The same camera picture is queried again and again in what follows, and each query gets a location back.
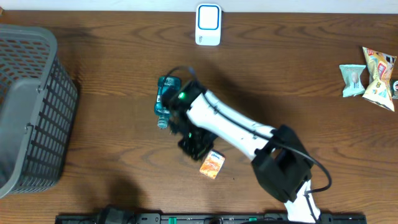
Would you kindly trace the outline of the orange tissue pack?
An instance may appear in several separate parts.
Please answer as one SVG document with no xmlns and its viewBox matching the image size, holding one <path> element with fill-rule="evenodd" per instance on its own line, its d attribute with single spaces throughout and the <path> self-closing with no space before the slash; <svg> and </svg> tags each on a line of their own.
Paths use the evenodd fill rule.
<svg viewBox="0 0 398 224">
<path fill-rule="evenodd" d="M 224 162 L 225 157 L 222 154 L 211 150 L 205 157 L 205 160 L 200 167 L 200 173 L 211 179 L 216 179 Z"/>
</svg>

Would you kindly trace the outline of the teal mouthwash bottle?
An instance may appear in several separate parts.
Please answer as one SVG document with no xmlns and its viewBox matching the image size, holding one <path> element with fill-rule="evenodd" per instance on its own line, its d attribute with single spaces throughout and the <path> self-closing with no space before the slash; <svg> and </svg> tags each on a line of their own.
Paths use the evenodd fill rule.
<svg viewBox="0 0 398 224">
<path fill-rule="evenodd" d="M 166 79 L 163 85 L 164 76 L 160 77 L 157 82 L 157 99 L 154 105 L 154 113 L 158 116 L 157 126 L 160 129 L 166 129 L 169 125 L 170 112 L 167 108 L 162 106 L 161 96 L 169 89 L 173 88 L 179 90 L 181 88 L 181 80 L 177 77 L 170 76 Z"/>
</svg>

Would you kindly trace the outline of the light teal small packet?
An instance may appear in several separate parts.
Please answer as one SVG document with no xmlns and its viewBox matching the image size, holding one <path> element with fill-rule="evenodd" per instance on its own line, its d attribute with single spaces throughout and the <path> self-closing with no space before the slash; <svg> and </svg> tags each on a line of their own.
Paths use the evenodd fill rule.
<svg viewBox="0 0 398 224">
<path fill-rule="evenodd" d="M 361 74 L 366 68 L 365 65 L 339 65 L 345 87 L 343 88 L 343 97 L 362 95 L 365 88 L 361 83 Z"/>
</svg>

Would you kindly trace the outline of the yellow snack bag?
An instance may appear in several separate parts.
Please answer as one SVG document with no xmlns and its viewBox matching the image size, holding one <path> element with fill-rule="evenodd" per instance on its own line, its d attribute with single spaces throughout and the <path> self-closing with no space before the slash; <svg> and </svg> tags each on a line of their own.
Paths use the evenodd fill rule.
<svg viewBox="0 0 398 224">
<path fill-rule="evenodd" d="M 390 80 L 397 57 L 367 47 L 363 47 L 363 53 L 369 71 L 369 85 L 363 98 L 387 110 L 395 111 Z"/>
</svg>

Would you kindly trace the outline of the green round-label packet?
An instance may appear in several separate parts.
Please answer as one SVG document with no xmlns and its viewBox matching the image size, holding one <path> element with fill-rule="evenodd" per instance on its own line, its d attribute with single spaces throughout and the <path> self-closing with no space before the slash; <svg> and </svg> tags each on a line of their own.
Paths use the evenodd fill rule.
<svg viewBox="0 0 398 224">
<path fill-rule="evenodd" d="M 398 99 L 398 79 L 391 80 L 392 99 Z"/>
</svg>

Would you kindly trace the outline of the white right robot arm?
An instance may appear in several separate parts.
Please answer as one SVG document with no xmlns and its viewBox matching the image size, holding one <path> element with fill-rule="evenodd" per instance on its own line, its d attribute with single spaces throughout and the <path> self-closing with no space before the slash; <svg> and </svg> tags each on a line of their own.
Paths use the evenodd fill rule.
<svg viewBox="0 0 398 224">
<path fill-rule="evenodd" d="M 255 122 L 220 101 L 196 81 L 181 89 L 161 86 L 159 100 L 170 111 L 170 129 L 180 133 L 178 146 L 194 160 L 210 154 L 221 138 L 250 161 L 259 185 L 282 202 L 292 222 L 317 223 L 320 211 L 312 197 L 310 172 L 315 160 L 288 126 Z"/>
</svg>

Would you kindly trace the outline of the white barcode scanner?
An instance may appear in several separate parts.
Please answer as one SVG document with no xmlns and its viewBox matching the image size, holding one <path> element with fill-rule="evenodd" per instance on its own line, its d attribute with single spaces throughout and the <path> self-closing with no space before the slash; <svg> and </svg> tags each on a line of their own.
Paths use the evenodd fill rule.
<svg viewBox="0 0 398 224">
<path fill-rule="evenodd" d="M 217 46 L 221 42 L 221 7 L 203 3 L 196 9 L 195 43 L 204 46 Z"/>
</svg>

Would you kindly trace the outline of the grey plastic shopping basket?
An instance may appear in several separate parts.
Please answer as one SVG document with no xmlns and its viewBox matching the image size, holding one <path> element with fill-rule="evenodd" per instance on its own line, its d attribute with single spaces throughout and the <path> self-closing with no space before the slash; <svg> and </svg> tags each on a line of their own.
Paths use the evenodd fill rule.
<svg viewBox="0 0 398 224">
<path fill-rule="evenodd" d="M 60 180 L 78 89 L 47 29 L 1 25 L 1 197 Z"/>
</svg>

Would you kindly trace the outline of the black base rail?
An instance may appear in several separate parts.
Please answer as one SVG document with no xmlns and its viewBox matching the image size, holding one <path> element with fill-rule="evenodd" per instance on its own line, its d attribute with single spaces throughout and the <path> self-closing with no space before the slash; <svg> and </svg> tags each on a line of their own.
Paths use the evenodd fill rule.
<svg viewBox="0 0 398 224">
<path fill-rule="evenodd" d="M 257 215 L 161 215 L 159 213 L 141 213 L 105 211 L 97 215 L 57 215 L 55 224 L 207 224 L 207 223 L 288 223 L 286 214 L 265 213 Z"/>
</svg>

